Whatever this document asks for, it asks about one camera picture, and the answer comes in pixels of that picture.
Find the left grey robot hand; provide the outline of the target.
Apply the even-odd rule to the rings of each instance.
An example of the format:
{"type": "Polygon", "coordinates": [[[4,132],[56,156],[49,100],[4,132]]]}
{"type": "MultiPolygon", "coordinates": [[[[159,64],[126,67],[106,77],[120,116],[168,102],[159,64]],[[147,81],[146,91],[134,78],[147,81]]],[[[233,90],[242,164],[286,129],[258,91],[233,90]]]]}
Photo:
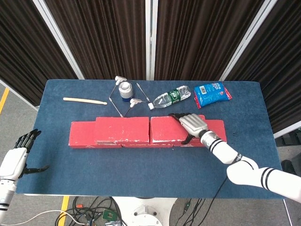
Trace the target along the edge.
{"type": "Polygon", "coordinates": [[[13,148],[10,149],[0,166],[0,179],[17,181],[24,174],[41,173],[46,171],[50,166],[42,168],[28,168],[27,158],[33,146],[33,143],[41,131],[34,129],[18,138],[13,148]]]}

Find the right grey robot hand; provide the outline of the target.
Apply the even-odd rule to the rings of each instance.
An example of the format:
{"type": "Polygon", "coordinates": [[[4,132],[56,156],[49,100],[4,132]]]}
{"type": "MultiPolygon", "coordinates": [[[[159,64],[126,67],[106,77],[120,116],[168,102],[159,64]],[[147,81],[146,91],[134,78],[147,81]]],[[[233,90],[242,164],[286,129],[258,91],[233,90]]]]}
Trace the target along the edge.
{"type": "Polygon", "coordinates": [[[188,132],[182,145],[187,145],[193,138],[201,139],[208,131],[208,125],[198,115],[194,113],[170,113],[168,116],[177,120],[188,132]]]}

